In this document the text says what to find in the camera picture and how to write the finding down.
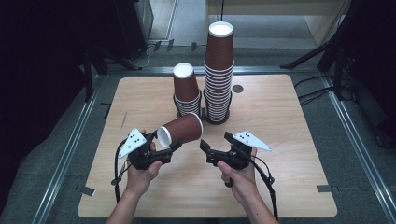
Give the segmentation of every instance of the controller cable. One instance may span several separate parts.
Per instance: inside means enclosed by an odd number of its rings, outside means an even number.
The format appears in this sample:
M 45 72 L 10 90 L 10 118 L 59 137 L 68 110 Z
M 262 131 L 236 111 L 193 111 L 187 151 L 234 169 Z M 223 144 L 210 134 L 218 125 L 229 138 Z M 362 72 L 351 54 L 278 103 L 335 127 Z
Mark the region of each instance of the controller cable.
M 111 181 L 111 185 L 114 186 L 114 191 L 116 193 L 116 201 L 117 201 L 117 203 L 120 201 L 120 186 L 119 186 L 119 183 L 122 180 L 122 175 L 132 165 L 132 164 L 129 164 L 126 167 L 126 169 L 124 169 L 124 167 L 125 167 L 125 163 L 124 163 L 124 165 L 122 166 L 121 172 L 119 174 L 119 157 L 118 157 L 118 155 L 120 153 L 121 147 L 125 144 L 126 140 L 127 140 L 127 138 L 125 138 L 124 140 L 122 140 L 122 142 L 120 142 L 120 145 L 117 147 L 116 157 L 115 157 L 115 160 L 114 160 L 114 179 Z
M 268 188 L 268 190 L 270 191 L 270 196 L 271 196 L 271 203 L 273 205 L 273 210 L 274 210 L 274 217 L 276 220 L 278 220 L 278 216 L 277 216 L 277 205 L 276 205 L 276 195 L 275 195 L 275 191 L 272 187 L 272 184 L 274 184 L 275 179 L 271 176 L 270 173 L 270 169 L 268 168 L 267 164 L 260 158 L 256 157 L 256 156 L 251 156 L 253 158 L 256 158 L 258 160 L 260 160 L 265 167 L 267 167 L 267 171 L 268 171 L 268 176 L 265 174 L 265 172 L 262 170 L 262 168 L 253 160 L 251 159 L 245 152 L 243 152 L 242 150 L 240 150 L 239 148 L 234 148 L 238 153 L 240 153 L 241 155 L 243 155 L 246 159 L 248 159 L 248 161 L 256 168 L 256 170 L 259 172 L 260 177 L 262 178 L 262 181 L 264 181 L 265 186 Z

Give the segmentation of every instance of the wooden table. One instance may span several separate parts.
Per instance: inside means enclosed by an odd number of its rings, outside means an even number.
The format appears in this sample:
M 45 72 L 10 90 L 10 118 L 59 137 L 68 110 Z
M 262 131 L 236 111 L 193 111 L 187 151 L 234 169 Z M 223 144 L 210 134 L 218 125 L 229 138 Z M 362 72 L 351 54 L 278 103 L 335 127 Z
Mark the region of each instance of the wooden table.
M 204 77 L 197 79 L 202 90 Z M 228 151 L 230 146 L 223 138 L 224 132 L 250 130 L 274 149 L 273 152 L 260 150 L 258 156 L 268 164 L 276 179 L 273 187 L 279 216 L 335 216 L 337 208 L 332 194 L 317 189 L 328 182 L 290 77 L 234 76 L 233 85 L 241 85 L 244 90 L 233 94 L 229 120 L 221 125 L 204 122 L 202 139 L 214 149 Z M 110 215 L 116 205 L 110 181 L 114 178 L 118 144 L 133 127 L 153 132 L 175 119 L 177 110 L 172 95 L 172 77 L 127 77 L 120 81 L 86 184 L 96 189 L 96 193 L 92 197 L 82 195 L 78 207 L 81 217 Z M 156 143 L 157 149 L 162 149 L 157 140 Z M 217 167 L 205 162 L 199 140 L 184 144 L 151 182 L 135 215 L 245 217 L 243 207 L 224 186 L 220 175 Z M 120 182 L 121 193 L 126 182 L 124 176 Z M 262 197 L 272 209 L 268 189 L 259 176 L 257 182 Z

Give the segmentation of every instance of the aluminum rail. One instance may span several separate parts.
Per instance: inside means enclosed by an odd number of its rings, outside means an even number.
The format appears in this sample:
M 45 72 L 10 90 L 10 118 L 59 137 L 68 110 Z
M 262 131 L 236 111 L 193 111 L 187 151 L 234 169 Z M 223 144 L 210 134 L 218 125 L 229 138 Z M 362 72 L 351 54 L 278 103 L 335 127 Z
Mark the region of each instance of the aluminum rail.
M 67 169 L 69 167 L 70 161 L 72 160 L 76 147 L 81 137 L 82 131 L 84 130 L 85 124 L 87 123 L 88 116 L 91 113 L 94 102 L 97 96 L 97 89 L 102 83 L 104 76 L 96 75 L 94 86 L 96 90 L 93 92 L 90 100 L 84 105 L 82 111 L 78 117 L 78 121 L 73 132 L 70 135 L 70 138 L 67 142 L 67 145 L 64 149 L 64 153 L 56 167 L 56 170 L 52 176 L 51 181 L 49 182 L 44 197 L 35 213 L 35 217 L 32 223 L 46 223 L 47 218 L 50 214 L 50 209 L 53 206 L 53 203 L 56 199 L 56 196 L 59 192 L 59 189 L 64 182 L 64 176 L 67 173 Z
M 325 87 L 332 86 L 332 82 L 329 78 L 324 77 L 323 83 Z M 395 201 L 392 197 L 392 194 L 384 182 L 381 174 L 373 162 L 369 151 L 366 146 L 361 141 L 361 137 L 356 130 L 355 125 L 352 122 L 349 114 L 347 113 L 347 109 L 345 108 L 345 104 L 340 102 L 335 96 L 334 92 L 330 92 L 330 98 L 332 100 L 332 104 L 344 125 L 346 133 L 349 137 L 350 142 L 352 143 L 353 148 L 355 149 L 356 155 L 361 162 L 361 167 L 367 175 L 367 178 L 370 181 L 370 184 L 375 192 L 376 197 L 379 200 L 379 203 L 384 210 L 385 216 L 387 217 L 389 223 L 396 223 L 396 205 Z

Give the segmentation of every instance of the small hole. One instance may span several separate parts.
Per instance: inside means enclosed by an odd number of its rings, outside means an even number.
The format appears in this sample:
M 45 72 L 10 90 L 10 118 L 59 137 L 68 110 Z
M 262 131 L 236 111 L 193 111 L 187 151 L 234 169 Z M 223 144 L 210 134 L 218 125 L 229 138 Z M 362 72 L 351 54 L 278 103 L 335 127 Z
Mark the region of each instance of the small hole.
M 241 85 L 233 85 L 233 92 L 241 93 L 242 91 L 244 91 L 244 88 Z

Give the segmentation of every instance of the tipped cup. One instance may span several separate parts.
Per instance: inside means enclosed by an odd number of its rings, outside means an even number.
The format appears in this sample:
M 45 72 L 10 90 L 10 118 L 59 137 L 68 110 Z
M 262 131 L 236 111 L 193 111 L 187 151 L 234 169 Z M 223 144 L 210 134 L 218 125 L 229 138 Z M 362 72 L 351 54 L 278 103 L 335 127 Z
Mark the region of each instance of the tipped cup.
M 185 144 L 197 140 L 203 133 L 201 119 L 194 113 L 174 119 L 157 130 L 158 140 L 163 147 L 169 147 L 176 141 Z

